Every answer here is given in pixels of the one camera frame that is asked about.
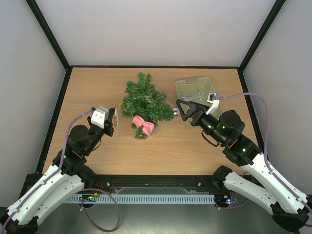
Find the pine branch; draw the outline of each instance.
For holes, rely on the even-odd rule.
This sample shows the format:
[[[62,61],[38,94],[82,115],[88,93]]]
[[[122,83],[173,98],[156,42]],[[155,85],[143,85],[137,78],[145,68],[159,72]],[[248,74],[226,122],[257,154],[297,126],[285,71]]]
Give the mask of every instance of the pine branch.
[[[124,97],[121,105],[121,114],[123,117],[142,117],[145,121],[151,122],[157,126],[158,121],[169,121],[174,118],[173,111],[168,105],[164,105],[167,95],[156,91],[155,85],[152,84],[151,74],[138,73],[138,83],[128,81],[126,86],[127,96]],[[136,139],[146,139],[148,136],[143,133],[143,127],[135,129]]]
[[[135,139],[145,140],[148,137],[148,135],[146,135],[142,129],[143,129],[143,126],[136,129]]]

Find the pink ribbon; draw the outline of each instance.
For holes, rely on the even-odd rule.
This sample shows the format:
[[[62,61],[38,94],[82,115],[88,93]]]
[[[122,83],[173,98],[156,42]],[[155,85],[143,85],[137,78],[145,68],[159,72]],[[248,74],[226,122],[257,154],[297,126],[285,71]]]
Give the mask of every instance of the pink ribbon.
[[[132,119],[132,123],[134,123],[138,128],[143,125],[143,132],[148,136],[154,130],[154,124],[144,121],[144,119],[140,116],[134,116]]]

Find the plastic basket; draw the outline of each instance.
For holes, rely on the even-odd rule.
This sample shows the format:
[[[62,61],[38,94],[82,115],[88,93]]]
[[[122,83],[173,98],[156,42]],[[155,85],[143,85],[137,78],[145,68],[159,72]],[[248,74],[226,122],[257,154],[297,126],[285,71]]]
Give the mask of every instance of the plastic basket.
[[[210,106],[210,104],[207,103],[208,93],[210,91],[214,91],[214,88],[208,77],[178,80],[175,82],[175,87],[178,99],[183,99],[182,98],[183,95],[191,95],[192,98],[195,98],[195,100],[192,100],[193,102]],[[198,89],[203,89],[205,91],[202,100],[200,100],[199,98]],[[188,110],[188,107],[186,105],[182,105],[182,109],[184,112],[186,112]],[[218,109],[214,112],[213,116],[219,118],[222,113],[223,113],[222,107],[221,105],[219,105]],[[193,128],[193,126],[191,126],[191,122],[192,122],[191,118],[185,121],[187,128]]]

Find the white panel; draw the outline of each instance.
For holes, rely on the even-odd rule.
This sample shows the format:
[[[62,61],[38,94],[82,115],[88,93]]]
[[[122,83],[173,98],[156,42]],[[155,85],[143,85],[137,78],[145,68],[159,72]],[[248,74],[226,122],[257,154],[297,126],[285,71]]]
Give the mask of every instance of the white panel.
[[[37,0],[72,65],[239,66],[275,0]]]
[[[33,173],[64,68],[24,0],[0,0],[0,206]]]
[[[269,103],[271,163],[307,194],[312,193],[311,9],[310,0],[286,1],[245,70],[250,90]],[[264,108],[253,100],[264,131]]]

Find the wooden tabletop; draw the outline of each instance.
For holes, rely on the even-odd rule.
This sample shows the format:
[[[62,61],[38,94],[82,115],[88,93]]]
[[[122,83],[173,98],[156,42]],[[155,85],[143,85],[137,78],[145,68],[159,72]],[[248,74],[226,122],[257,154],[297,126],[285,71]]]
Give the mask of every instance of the wooden tabletop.
[[[176,102],[175,81],[209,77],[220,95],[242,93],[236,69],[185,68],[74,68],[48,152],[44,172],[61,150],[69,123],[91,107],[112,107],[121,103],[128,80],[137,81],[138,72],[150,73],[158,91]],[[244,97],[221,101],[224,111],[236,110],[246,127],[244,135],[256,143]],[[96,174],[106,175],[211,175],[220,165],[238,173],[243,170],[232,164],[222,148],[213,147],[201,136],[199,128],[187,129],[181,117],[159,122],[156,132],[147,140],[136,140],[130,118],[122,118],[113,137],[104,136],[102,145],[87,157],[87,166]],[[86,118],[77,124],[88,125]]]

